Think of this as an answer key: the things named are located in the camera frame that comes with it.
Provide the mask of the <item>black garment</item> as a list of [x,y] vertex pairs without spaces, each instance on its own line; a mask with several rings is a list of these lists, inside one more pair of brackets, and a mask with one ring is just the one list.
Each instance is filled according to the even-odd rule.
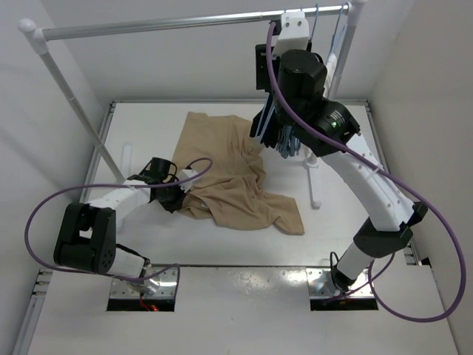
[[253,118],[250,136],[266,147],[289,155],[292,127],[278,122],[273,96],[268,93],[262,109]]

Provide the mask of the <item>white clothes rack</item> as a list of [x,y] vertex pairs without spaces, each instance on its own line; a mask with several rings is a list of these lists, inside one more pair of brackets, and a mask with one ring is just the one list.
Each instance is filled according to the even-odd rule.
[[152,19],[142,21],[126,21],[111,24],[97,24],[87,26],[59,27],[43,29],[37,27],[36,23],[28,18],[23,18],[18,22],[18,29],[24,34],[26,40],[34,52],[43,61],[45,67],[49,71],[53,80],[62,91],[64,97],[68,101],[79,119],[89,138],[95,145],[96,151],[105,160],[106,165],[111,170],[115,179],[122,183],[125,177],[119,170],[112,156],[106,149],[103,141],[99,138],[97,132],[92,128],[92,124],[84,112],[75,93],[70,88],[64,75],[58,68],[54,58],[51,56],[47,43],[49,41],[66,40],[74,38],[89,38],[98,36],[112,36],[129,33],[144,33],[161,30],[185,29],[193,27],[210,27],[226,24],[245,24],[261,21],[280,21],[285,25],[287,19],[295,17],[311,17],[311,16],[347,16],[347,27],[344,31],[341,50],[338,56],[337,66],[333,75],[331,86],[328,90],[328,98],[334,99],[338,91],[342,73],[347,61],[353,37],[359,23],[359,19],[363,12],[365,1],[345,1],[343,5],[309,7],[293,10],[272,10],[259,11],[250,13],[235,13],[225,15],[198,16],[188,18],[165,18]]

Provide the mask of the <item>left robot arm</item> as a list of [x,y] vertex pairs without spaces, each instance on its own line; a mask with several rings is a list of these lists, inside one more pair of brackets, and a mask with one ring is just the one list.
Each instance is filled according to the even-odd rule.
[[130,176],[103,197],[70,203],[53,252],[55,264],[143,284],[150,261],[117,243],[118,224],[135,209],[155,200],[164,206],[180,202],[184,191],[179,186],[153,187],[178,180],[175,163],[152,158],[140,173]]

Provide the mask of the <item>light blue plastic hanger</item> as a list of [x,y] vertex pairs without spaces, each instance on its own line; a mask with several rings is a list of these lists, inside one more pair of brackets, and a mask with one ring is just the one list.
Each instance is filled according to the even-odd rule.
[[273,116],[275,111],[275,104],[273,100],[273,96],[268,93],[265,99],[264,106],[259,114],[259,120],[254,130],[254,137],[259,139],[260,143],[263,143],[263,138],[265,132],[268,128],[270,123],[271,117]]

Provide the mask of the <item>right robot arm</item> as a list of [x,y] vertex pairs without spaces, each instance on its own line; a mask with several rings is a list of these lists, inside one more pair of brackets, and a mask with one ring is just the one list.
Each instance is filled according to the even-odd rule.
[[[380,174],[356,119],[343,104],[323,96],[328,68],[318,54],[288,50],[272,55],[273,68],[269,69],[264,48],[256,46],[256,87],[268,96],[253,119],[250,136],[283,158],[293,157],[305,145],[341,177],[368,214],[353,242],[330,269],[334,288],[344,293],[373,260],[406,247],[413,236],[412,226],[422,221],[428,208],[411,201]],[[345,150],[312,136],[309,128],[376,167],[371,169]]]

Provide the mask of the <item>blue hanger with white garment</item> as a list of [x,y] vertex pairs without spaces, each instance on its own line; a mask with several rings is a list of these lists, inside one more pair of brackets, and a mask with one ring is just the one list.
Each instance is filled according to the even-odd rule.
[[341,9],[338,13],[338,17],[337,17],[337,20],[336,20],[336,25],[334,27],[333,35],[332,35],[331,42],[330,42],[330,49],[329,49],[329,53],[328,53],[327,57],[330,57],[336,51],[336,48],[337,48],[338,43],[340,41],[341,35],[343,34],[344,28],[345,28],[345,26],[341,25],[341,23],[342,23],[341,18],[346,12],[349,12],[349,11],[350,11],[350,3],[347,1],[347,2],[343,3],[343,5],[341,6]]

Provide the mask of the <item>beige t shirt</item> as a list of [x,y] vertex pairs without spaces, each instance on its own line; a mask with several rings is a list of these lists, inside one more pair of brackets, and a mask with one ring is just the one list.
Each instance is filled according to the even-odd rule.
[[220,227],[254,231],[275,226],[303,235],[304,224],[294,198],[266,192],[262,146],[250,137],[251,122],[235,116],[189,112],[173,154],[181,169],[201,172],[213,163],[183,201],[181,213],[213,219]]

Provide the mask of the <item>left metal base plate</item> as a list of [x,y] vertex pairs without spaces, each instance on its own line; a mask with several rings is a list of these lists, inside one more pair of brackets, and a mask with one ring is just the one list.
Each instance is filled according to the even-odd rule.
[[180,281],[180,267],[177,264],[171,266],[151,264],[144,275],[148,277],[152,274],[153,277],[138,283],[113,279],[109,298],[111,300],[138,300],[142,295],[145,300],[174,299]]

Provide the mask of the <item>white checked garment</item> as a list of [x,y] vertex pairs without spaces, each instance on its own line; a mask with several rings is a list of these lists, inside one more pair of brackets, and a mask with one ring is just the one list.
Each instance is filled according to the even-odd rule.
[[330,87],[333,81],[333,76],[336,70],[337,61],[338,59],[335,53],[329,54],[327,62],[325,64],[327,68],[327,76],[324,82],[324,94],[323,94],[325,98],[328,97],[328,92],[330,90]]

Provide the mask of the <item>metal base plate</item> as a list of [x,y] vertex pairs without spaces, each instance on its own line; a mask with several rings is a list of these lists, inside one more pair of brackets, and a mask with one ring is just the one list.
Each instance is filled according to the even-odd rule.
[[138,300],[142,295],[145,300],[174,299],[180,281],[180,267],[177,264],[171,266],[151,264],[144,275],[148,277],[152,274],[153,277],[138,283],[113,279],[109,298],[111,300]]
[[356,281],[349,287],[348,292],[342,294],[331,280],[328,267],[306,268],[307,285],[311,300],[328,300],[333,297],[371,299],[374,298],[368,283],[367,270],[359,274]]

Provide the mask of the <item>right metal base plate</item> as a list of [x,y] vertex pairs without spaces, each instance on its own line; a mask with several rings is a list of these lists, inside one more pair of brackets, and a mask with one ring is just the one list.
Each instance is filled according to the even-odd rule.
[[328,300],[333,297],[371,299],[374,298],[368,283],[367,270],[359,274],[356,281],[349,287],[348,292],[342,294],[331,280],[328,267],[306,268],[307,285],[311,300]]

